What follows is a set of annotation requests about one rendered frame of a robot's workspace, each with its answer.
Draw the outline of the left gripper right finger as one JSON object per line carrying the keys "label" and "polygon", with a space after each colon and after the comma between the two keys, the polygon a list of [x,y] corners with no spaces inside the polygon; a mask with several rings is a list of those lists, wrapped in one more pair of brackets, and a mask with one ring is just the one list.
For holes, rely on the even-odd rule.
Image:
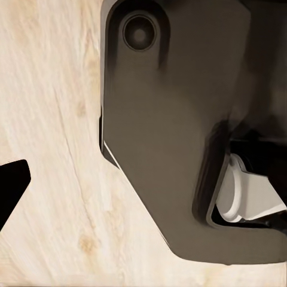
{"label": "left gripper right finger", "polygon": [[287,161],[274,159],[270,166],[268,180],[287,206]]}

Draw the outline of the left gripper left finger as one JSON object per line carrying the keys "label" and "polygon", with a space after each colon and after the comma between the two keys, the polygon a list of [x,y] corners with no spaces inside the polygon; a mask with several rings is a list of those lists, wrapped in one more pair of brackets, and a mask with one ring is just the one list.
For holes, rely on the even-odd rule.
{"label": "left gripper left finger", "polygon": [[25,159],[0,165],[0,231],[31,182]]}

